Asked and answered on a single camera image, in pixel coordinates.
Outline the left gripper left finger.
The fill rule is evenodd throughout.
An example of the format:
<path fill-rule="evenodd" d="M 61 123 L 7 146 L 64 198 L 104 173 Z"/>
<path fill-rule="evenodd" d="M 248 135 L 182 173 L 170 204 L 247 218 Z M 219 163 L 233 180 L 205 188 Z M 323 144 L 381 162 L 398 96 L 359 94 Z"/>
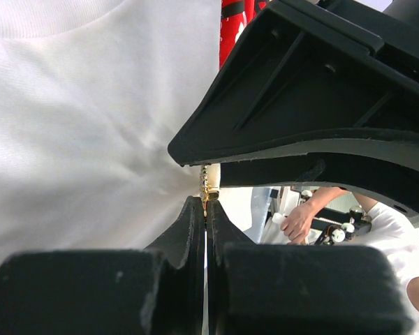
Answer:
<path fill-rule="evenodd" d="M 142 250 L 26 252 L 0 266 L 0 334 L 200 334 L 198 198 Z"/>

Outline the gold flower brooch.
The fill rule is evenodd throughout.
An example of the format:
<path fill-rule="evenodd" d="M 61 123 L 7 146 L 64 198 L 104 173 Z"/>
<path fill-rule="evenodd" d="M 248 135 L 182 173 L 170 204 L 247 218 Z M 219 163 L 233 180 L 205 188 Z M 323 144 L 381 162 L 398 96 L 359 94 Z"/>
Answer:
<path fill-rule="evenodd" d="M 220 183 L 221 165 L 219 163 L 200 167 L 200 199 L 204 217 L 207 216 L 207 203 L 219 198 Z"/>

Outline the white printed t-shirt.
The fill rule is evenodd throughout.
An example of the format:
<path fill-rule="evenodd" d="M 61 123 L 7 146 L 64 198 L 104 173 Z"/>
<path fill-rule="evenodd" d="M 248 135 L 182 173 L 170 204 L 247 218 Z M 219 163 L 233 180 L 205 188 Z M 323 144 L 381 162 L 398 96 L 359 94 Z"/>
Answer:
<path fill-rule="evenodd" d="M 196 195 L 168 143 L 264 1 L 0 1 L 0 266 L 141 249 Z"/>

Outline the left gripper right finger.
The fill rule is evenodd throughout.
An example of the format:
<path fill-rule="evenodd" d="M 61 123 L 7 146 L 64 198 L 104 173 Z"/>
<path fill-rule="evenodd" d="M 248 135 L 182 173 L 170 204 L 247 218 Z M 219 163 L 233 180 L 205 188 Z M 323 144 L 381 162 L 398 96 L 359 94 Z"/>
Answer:
<path fill-rule="evenodd" d="M 366 246 L 256 244 L 207 205 L 211 334 L 408 334 L 386 256 Z"/>

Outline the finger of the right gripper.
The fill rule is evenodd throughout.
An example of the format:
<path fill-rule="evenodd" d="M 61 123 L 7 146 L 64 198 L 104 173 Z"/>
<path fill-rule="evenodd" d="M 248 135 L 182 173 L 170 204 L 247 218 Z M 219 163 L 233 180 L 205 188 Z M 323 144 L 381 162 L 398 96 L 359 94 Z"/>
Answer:
<path fill-rule="evenodd" d="M 221 185 L 336 186 L 419 215 L 419 172 L 364 156 L 319 153 L 223 163 Z"/>
<path fill-rule="evenodd" d="M 322 152 L 419 166 L 419 17 L 271 2 L 168 152 L 180 165 Z"/>

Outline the person's bare hand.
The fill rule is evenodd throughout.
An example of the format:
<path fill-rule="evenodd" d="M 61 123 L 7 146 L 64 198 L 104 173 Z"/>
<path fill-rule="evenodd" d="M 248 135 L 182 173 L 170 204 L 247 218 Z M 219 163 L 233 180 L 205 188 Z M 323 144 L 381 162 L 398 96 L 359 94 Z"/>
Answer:
<path fill-rule="evenodd" d="M 295 207 L 281 224 L 281 231 L 288 237 L 289 244 L 303 244 L 311 229 L 311 222 L 320 211 L 312 202 Z"/>

